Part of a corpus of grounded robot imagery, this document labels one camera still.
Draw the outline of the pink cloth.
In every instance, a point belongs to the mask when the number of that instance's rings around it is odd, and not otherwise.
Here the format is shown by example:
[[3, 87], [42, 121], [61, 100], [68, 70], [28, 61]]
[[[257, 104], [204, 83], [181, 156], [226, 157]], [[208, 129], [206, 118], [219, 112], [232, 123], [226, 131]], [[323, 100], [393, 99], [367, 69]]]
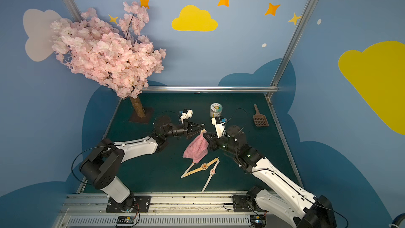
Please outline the pink cloth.
[[193, 163], [198, 164], [208, 154], [208, 146], [204, 134], [200, 134], [188, 145], [182, 157], [192, 159]]

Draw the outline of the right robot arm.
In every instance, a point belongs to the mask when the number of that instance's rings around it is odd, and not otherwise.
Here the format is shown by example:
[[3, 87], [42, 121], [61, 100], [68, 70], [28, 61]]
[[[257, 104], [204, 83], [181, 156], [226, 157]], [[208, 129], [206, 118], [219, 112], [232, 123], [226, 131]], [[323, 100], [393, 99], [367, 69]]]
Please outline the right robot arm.
[[244, 132], [232, 126], [221, 137], [204, 133], [209, 149], [221, 149], [233, 155], [235, 163], [255, 176], [270, 189], [255, 187], [248, 192], [255, 204], [274, 214], [293, 228], [335, 228], [337, 226], [331, 202], [316, 197], [279, 171], [268, 158], [250, 146]]

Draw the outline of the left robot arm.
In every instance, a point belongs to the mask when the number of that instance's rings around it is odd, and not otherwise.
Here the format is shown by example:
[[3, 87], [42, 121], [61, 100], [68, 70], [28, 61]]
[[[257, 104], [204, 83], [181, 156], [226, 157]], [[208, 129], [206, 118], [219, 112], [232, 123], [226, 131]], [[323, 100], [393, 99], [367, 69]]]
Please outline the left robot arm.
[[107, 212], [137, 212], [140, 207], [134, 193], [117, 177], [121, 164], [162, 151], [170, 137], [185, 136], [190, 139], [204, 129], [203, 123], [195, 123], [190, 119], [181, 119], [180, 124], [175, 125], [169, 116], [161, 116], [154, 123], [153, 131], [144, 138], [124, 142], [112, 142], [106, 138], [99, 142], [83, 160], [79, 171], [95, 189], [109, 196]]

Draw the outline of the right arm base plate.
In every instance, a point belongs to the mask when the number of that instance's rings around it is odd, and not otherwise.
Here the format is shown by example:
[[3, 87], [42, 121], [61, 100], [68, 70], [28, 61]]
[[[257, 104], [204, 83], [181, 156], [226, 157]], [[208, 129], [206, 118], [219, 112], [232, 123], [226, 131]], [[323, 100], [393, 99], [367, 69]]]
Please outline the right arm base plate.
[[257, 213], [272, 213], [267, 206], [268, 200], [257, 195], [232, 195], [232, 205], [234, 212], [257, 212]]

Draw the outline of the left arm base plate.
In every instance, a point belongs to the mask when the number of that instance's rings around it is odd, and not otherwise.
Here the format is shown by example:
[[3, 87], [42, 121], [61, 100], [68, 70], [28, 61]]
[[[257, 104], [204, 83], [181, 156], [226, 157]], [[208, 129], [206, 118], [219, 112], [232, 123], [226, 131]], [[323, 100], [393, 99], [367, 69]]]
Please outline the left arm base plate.
[[109, 198], [106, 213], [147, 213], [150, 207], [151, 196], [130, 194], [122, 203]]

